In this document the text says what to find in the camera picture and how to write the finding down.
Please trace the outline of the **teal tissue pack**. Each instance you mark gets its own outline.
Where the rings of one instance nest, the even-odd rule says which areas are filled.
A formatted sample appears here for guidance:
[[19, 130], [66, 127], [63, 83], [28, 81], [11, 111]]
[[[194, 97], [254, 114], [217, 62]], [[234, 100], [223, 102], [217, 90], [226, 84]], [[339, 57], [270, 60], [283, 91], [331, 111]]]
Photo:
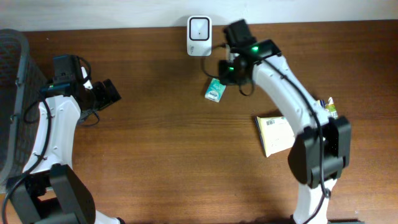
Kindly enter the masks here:
[[211, 82], [205, 92], [205, 98], [214, 102], [219, 103], [226, 86], [221, 84], [218, 79], [212, 78]]

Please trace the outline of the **yellow white snack bag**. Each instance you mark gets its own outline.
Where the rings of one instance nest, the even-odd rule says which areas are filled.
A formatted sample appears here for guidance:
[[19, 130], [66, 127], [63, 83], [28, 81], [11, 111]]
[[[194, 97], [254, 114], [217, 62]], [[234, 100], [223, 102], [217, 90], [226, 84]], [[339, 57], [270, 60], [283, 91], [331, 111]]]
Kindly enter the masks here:
[[295, 142], [295, 134], [284, 116], [255, 118], [261, 145], [266, 157], [290, 149]]

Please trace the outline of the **green snack pouch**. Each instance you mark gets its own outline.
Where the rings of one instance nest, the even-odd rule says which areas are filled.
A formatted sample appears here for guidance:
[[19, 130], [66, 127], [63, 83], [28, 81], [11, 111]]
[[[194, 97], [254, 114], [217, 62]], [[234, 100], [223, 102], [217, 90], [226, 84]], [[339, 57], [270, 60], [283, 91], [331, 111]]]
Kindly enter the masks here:
[[332, 97], [329, 97], [328, 101], [325, 102], [324, 109], [326, 109], [334, 119], [338, 119], [338, 113]]

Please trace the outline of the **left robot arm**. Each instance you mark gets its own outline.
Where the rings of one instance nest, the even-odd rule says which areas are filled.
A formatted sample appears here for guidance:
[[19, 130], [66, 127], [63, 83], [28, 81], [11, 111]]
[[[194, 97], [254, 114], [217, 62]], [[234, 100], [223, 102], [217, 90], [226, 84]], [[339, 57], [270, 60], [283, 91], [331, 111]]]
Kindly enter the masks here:
[[98, 211], [72, 168], [76, 127], [121, 99], [109, 79], [91, 82], [77, 55], [53, 58], [54, 77], [39, 89], [38, 128], [22, 174], [11, 179], [10, 202], [22, 223], [123, 223]]

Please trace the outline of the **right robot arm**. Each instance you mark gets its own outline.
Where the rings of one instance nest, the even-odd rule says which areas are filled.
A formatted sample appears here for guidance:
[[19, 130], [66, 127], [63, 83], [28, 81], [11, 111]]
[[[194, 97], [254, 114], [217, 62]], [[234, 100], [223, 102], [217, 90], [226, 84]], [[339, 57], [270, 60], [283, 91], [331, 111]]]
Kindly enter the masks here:
[[218, 79], [224, 85], [251, 84], [264, 90], [289, 122], [295, 141], [288, 164], [298, 182], [292, 223], [328, 223], [331, 191], [347, 168], [351, 124], [334, 118], [299, 82], [281, 50], [268, 39], [258, 41], [244, 19], [223, 29], [229, 59], [220, 60]]

